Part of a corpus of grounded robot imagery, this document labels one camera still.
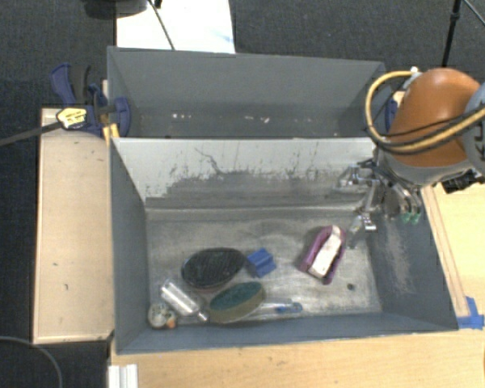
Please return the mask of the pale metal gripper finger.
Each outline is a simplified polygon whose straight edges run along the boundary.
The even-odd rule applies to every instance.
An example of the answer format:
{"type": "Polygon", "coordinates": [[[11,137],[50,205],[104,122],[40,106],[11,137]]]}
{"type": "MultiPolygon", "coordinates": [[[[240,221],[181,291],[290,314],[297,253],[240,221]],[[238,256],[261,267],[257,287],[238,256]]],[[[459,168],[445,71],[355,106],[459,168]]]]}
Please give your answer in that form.
{"type": "Polygon", "coordinates": [[[347,248],[355,248],[358,243],[377,232],[377,226],[372,221],[369,213],[361,213],[355,216],[347,230],[347,248]]]}
{"type": "Polygon", "coordinates": [[[379,184],[380,179],[372,168],[352,164],[339,175],[333,190],[341,194],[365,194],[379,184]]]}

